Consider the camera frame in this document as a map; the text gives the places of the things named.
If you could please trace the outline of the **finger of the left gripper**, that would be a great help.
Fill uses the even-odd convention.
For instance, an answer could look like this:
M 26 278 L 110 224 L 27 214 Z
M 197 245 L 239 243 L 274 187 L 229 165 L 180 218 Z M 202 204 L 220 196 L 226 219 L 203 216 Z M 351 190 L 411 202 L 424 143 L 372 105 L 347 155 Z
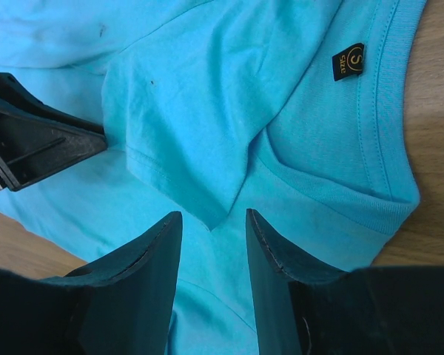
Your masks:
M 0 72 L 0 191 L 17 192 L 106 149 L 102 126 L 43 104 Z

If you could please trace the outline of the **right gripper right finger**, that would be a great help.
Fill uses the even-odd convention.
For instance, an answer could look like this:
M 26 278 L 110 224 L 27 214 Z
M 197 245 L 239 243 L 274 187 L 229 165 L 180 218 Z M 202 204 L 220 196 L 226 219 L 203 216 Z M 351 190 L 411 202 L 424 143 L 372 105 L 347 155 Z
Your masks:
M 342 271 L 246 213 L 261 354 L 444 354 L 444 266 Z

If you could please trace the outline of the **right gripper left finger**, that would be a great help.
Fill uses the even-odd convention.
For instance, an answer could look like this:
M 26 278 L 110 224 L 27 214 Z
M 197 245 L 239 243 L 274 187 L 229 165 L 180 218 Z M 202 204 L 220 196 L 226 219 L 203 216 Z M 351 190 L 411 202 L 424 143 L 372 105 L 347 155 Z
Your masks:
M 63 277 L 0 269 L 0 354 L 162 354 L 181 254 L 182 215 Z

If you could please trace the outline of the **turquoise t shirt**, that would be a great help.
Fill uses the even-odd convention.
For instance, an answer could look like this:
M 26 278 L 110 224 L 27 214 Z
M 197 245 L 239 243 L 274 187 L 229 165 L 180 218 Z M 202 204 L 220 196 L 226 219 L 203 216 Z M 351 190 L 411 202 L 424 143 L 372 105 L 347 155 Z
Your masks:
M 246 210 L 369 265 L 420 195 L 403 139 L 424 1 L 0 1 L 0 71 L 107 151 L 0 212 L 92 261 L 183 216 L 165 354 L 257 354 Z

